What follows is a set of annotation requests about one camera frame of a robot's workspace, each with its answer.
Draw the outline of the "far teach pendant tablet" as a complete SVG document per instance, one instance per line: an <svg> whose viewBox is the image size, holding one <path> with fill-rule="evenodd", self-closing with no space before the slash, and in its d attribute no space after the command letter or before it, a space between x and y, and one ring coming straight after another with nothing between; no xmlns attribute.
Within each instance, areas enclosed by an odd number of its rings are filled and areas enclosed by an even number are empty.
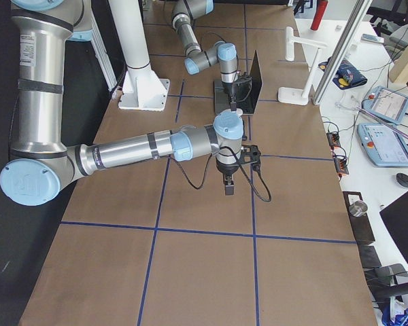
<svg viewBox="0 0 408 326"><path fill-rule="evenodd" d="M399 125L408 110L408 96L377 86L365 98L362 108L376 117Z"/></svg>

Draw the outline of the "grey laptop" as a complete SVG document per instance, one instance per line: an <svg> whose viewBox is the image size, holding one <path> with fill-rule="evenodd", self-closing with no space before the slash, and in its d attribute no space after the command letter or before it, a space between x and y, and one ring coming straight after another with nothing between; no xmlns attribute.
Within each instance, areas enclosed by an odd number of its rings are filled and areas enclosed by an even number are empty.
<svg viewBox="0 0 408 326"><path fill-rule="evenodd" d="M252 87L244 90L237 91L236 106L243 110L244 115L252 115L255 112L260 91L262 88L262 77L260 72L260 63L258 59L258 53L255 51L254 59L250 73L252 77ZM222 81L220 79L214 80L214 111L218 115L224 110L229 109L230 96L224 93L222 87Z"/></svg>

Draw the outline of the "blue space pattern pouch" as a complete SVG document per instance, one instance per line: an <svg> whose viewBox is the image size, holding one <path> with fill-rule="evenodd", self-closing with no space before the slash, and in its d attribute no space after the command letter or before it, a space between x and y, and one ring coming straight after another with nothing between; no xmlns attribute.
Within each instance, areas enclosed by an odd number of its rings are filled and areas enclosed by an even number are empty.
<svg viewBox="0 0 408 326"><path fill-rule="evenodd" d="M343 59L335 76L333 83L340 90L347 90L367 83L367 78L347 59Z"/></svg>

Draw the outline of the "black desk mouse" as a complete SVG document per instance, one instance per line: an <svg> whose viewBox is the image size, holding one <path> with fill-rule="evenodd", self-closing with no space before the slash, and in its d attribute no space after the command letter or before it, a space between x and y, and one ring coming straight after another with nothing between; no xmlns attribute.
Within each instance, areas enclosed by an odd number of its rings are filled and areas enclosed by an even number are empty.
<svg viewBox="0 0 408 326"><path fill-rule="evenodd" d="M402 187L408 188L408 175L405 173L397 173L396 181Z"/></svg>

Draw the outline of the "orange connector box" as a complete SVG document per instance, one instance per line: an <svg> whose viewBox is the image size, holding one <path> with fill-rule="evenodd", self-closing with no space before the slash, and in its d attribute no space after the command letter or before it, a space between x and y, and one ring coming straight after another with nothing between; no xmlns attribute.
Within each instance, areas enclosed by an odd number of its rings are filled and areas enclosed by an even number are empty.
<svg viewBox="0 0 408 326"><path fill-rule="evenodd" d="M348 156L346 150L342 148L339 133L337 131L327 132L326 138L332 153L335 170L339 179L349 175Z"/></svg>

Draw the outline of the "near teach pendant tablet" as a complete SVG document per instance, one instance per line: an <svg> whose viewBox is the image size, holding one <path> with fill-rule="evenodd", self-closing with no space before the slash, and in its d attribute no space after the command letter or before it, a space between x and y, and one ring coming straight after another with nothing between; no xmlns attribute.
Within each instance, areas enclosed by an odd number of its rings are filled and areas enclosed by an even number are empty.
<svg viewBox="0 0 408 326"><path fill-rule="evenodd" d="M408 146L401 135L383 124L373 123L359 124L357 132L374 165L408 168Z"/></svg>

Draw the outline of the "teach pendant tablet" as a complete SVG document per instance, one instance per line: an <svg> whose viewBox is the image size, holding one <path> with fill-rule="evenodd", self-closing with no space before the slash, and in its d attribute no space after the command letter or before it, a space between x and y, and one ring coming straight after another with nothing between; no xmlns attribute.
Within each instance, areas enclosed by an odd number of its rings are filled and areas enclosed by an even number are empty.
<svg viewBox="0 0 408 326"><path fill-rule="evenodd" d="M408 110L408 96L377 86L365 98L362 108L376 117L399 125Z"/></svg>
<svg viewBox="0 0 408 326"><path fill-rule="evenodd" d="M357 132L374 165L408 168L408 146L401 135L383 124L373 123L359 124Z"/></svg>

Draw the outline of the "aluminium frame post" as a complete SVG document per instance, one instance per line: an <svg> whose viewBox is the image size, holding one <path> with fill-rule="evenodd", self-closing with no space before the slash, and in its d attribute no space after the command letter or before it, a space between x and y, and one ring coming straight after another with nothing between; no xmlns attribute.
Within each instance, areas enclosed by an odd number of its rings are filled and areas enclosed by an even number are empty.
<svg viewBox="0 0 408 326"><path fill-rule="evenodd" d="M327 68L318 84L316 93L312 98L314 105L319 105L324 97L327 87L332 82L332 79L345 56L345 53L349 50L354 35L360 26L364 16L370 7L372 0L357 0L354 8L350 14L350 17L346 23L346 26L337 42L335 50L329 60Z"/></svg>

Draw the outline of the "black box under cup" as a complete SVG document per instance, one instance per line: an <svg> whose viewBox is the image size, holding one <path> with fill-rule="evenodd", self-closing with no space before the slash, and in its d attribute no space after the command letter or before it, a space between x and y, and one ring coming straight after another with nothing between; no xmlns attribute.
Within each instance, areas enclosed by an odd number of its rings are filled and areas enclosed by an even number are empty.
<svg viewBox="0 0 408 326"><path fill-rule="evenodd" d="M343 191L343 198L345 200L345 205L347 211L349 206L357 200L363 201L362 194L360 192L349 192ZM370 245L375 242L375 237L371 229L371 224L369 222L368 215L365 213L360 217L354 217L348 213L350 224L352 227L353 235L355 241L358 245Z"/></svg>

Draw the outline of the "red cylinder bottle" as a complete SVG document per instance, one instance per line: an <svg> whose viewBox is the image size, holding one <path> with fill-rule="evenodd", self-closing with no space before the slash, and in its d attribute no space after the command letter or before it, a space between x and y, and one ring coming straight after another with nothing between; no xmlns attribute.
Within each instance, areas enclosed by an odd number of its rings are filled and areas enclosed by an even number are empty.
<svg viewBox="0 0 408 326"><path fill-rule="evenodd" d="M315 15L313 17L313 20L310 26L310 29L312 31L317 31L319 29L322 18L326 11L327 5L328 5L328 0L317 1L316 12L315 12Z"/></svg>

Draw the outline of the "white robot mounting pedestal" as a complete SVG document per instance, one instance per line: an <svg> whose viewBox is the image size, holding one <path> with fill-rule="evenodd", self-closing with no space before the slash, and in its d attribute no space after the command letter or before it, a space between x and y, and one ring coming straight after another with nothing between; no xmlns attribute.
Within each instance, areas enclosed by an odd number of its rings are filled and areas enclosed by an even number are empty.
<svg viewBox="0 0 408 326"><path fill-rule="evenodd" d="M163 111L170 81L152 70L138 2L111 0L109 6L126 63L119 108Z"/></svg>

